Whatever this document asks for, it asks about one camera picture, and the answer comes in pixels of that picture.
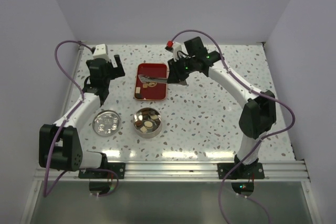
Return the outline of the metal tongs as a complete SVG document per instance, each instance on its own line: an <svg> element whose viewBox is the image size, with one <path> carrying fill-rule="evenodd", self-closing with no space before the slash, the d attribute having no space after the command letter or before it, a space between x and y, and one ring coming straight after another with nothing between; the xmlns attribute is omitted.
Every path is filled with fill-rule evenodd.
<svg viewBox="0 0 336 224"><path fill-rule="evenodd" d="M142 74L139 74L138 78L142 83L150 83L150 82L167 83L167 78L155 78L155 77L145 76Z"/></svg>

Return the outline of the round metal tin lid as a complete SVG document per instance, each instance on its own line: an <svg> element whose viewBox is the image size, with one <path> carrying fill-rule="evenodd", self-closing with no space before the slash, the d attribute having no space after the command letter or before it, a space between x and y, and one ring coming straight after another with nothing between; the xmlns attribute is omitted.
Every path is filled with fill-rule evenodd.
<svg viewBox="0 0 336 224"><path fill-rule="evenodd" d="M119 114L112 110L104 110L98 113L93 121L94 132L103 137L115 134L120 128L121 118Z"/></svg>

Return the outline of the brown cup chocolate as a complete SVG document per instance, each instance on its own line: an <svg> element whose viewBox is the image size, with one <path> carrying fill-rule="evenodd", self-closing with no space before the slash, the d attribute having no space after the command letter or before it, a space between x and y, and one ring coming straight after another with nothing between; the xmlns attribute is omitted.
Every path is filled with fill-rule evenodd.
<svg viewBox="0 0 336 224"><path fill-rule="evenodd" d="M138 121L135 121L134 125L135 125L135 126L141 126L142 123L143 123L142 121L139 121L139 120L138 120Z"/></svg>

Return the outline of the white cube chocolate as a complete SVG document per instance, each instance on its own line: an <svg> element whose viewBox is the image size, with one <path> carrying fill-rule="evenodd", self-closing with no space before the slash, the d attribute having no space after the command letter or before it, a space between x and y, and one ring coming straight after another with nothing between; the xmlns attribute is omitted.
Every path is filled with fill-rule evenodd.
<svg viewBox="0 0 336 224"><path fill-rule="evenodd" d="M141 130L143 133L145 133L145 132L147 131L146 127L144 127L144 126L141 127L140 130Z"/></svg>

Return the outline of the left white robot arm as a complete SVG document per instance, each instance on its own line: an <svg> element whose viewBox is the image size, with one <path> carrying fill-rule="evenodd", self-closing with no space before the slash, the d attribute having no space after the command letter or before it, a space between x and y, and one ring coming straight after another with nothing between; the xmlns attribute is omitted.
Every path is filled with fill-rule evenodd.
<svg viewBox="0 0 336 224"><path fill-rule="evenodd" d="M84 152L79 133L90 117L109 95L110 81L124 77L119 55L114 55L117 66L103 58L86 61L89 76L77 102L53 124L44 124L39 130L39 165L43 168L75 172L90 169L97 178L109 172L105 154Z"/></svg>

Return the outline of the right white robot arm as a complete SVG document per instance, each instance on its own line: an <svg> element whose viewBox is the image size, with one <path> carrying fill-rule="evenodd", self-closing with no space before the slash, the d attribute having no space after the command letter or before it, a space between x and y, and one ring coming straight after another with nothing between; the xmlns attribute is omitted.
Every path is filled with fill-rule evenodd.
<svg viewBox="0 0 336 224"><path fill-rule="evenodd" d="M222 86L242 107L239 127L243 133L242 142L235 157L234 172L240 178L246 178L253 171L252 163L258 159L260 147L256 143L276 122L275 101L264 98L265 94L274 98L271 91L260 89L254 94L254 87L246 80L238 82L233 76L239 75L229 66L225 67L218 51L208 52L200 37L184 43L187 55L183 54L181 44L168 41L165 49L173 54L168 61L171 84L186 84L192 72L200 72Z"/></svg>

